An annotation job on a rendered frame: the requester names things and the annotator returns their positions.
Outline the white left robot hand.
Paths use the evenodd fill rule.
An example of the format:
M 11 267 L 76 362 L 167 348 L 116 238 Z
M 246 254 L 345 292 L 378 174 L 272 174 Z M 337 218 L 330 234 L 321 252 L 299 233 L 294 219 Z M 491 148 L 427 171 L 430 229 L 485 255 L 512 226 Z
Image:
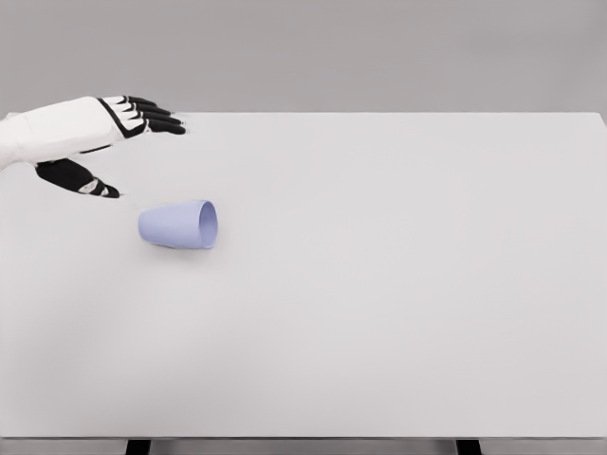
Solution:
M 184 123 L 155 102 L 129 95 L 84 96 L 13 119 L 21 161 L 41 179 L 67 191 L 118 199 L 120 191 L 72 159 L 152 133 L 181 136 Z

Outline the light purple cup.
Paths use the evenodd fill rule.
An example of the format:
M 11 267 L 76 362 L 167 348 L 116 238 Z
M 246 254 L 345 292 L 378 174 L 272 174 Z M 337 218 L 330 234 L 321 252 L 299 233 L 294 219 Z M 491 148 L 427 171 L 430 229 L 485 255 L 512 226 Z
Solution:
M 192 200 L 143 210 L 138 233 L 146 242 L 181 249 L 213 248 L 218 235 L 215 206 L 207 200 Z

